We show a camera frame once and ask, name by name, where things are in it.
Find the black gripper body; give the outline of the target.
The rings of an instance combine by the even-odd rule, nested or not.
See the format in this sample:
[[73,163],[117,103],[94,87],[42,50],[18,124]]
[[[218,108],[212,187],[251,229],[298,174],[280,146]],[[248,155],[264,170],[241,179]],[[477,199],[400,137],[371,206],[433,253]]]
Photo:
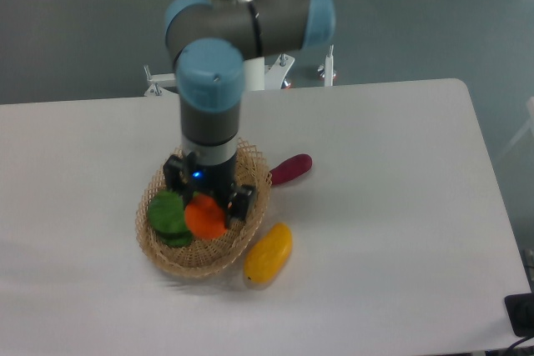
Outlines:
[[204,194],[211,197],[222,209],[226,209],[230,195],[234,192],[236,154],[216,165],[201,164],[193,152],[184,155],[182,161],[184,204],[188,205],[196,194]]

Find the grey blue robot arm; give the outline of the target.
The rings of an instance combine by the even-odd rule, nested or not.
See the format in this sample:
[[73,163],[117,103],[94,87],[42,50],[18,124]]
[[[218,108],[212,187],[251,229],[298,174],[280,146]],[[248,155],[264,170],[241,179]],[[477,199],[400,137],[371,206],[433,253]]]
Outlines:
[[210,196],[225,225],[244,221],[256,190],[234,180],[248,60],[329,42],[333,0],[174,0],[164,43],[180,98],[182,156],[164,164],[167,187],[185,203]]

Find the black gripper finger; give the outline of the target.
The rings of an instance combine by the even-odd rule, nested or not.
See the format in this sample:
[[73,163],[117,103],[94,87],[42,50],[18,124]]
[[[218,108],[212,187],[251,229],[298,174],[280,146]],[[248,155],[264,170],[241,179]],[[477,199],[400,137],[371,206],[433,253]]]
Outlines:
[[226,205],[225,227],[230,228],[234,221],[244,223],[257,198],[254,185],[233,185]]
[[166,188],[176,193],[192,193],[195,169],[195,153],[189,153],[186,156],[172,154],[163,165]]

